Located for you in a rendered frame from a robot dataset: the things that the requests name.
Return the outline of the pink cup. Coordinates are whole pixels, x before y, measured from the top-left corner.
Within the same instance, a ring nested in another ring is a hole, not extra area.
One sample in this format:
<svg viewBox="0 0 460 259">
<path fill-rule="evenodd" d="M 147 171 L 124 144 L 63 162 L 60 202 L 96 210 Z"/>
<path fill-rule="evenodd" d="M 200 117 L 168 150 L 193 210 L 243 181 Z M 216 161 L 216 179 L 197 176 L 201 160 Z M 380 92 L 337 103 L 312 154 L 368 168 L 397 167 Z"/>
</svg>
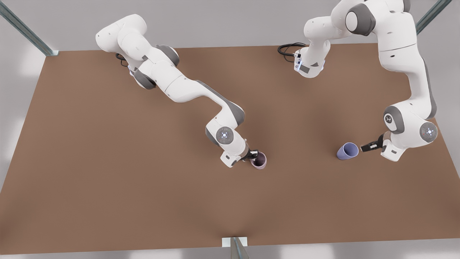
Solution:
<svg viewBox="0 0 460 259">
<path fill-rule="evenodd" d="M 256 168 L 256 169 L 264 169 L 267 164 L 267 158 L 264 153 L 261 151 L 257 152 L 257 155 L 254 154 L 254 157 L 250 159 L 251 164 Z"/>
</svg>

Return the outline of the purple cup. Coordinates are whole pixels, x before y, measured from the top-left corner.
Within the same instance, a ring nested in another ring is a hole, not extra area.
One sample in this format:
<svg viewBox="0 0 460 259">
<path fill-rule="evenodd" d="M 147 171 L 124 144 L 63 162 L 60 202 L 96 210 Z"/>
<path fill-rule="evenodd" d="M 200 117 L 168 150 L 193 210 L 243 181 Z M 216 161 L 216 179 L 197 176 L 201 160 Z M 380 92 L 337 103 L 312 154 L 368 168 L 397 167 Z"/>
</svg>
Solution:
<svg viewBox="0 0 460 259">
<path fill-rule="evenodd" d="M 355 143 L 347 142 L 337 151 L 337 158 L 347 160 L 356 157 L 359 154 L 359 148 Z"/>
</svg>

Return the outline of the silver frame post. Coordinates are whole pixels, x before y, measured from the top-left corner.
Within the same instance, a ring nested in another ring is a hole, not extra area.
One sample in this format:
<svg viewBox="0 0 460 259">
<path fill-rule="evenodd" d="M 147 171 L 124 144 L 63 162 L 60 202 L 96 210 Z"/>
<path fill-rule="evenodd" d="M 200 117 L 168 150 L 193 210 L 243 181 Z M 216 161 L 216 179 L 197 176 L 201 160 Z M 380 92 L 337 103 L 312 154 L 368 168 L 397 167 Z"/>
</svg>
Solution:
<svg viewBox="0 0 460 259">
<path fill-rule="evenodd" d="M 422 16 L 416 23 L 416 34 L 419 35 L 436 16 L 438 16 L 444 8 L 446 8 L 452 0 L 437 0 L 435 4 Z"/>
<path fill-rule="evenodd" d="M 52 50 L 37 36 L 28 26 L 18 18 L 4 3 L 0 0 L 0 16 L 2 16 L 10 25 L 20 32 L 29 42 L 39 49 L 45 56 L 58 56 L 58 50 Z"/>
<path fill-rule="evenodd" d="M 230 248 L 230 259 L 250 259 L 246 251 L 247 237 L 223 237 L 222 247 Z"/>
</svg>

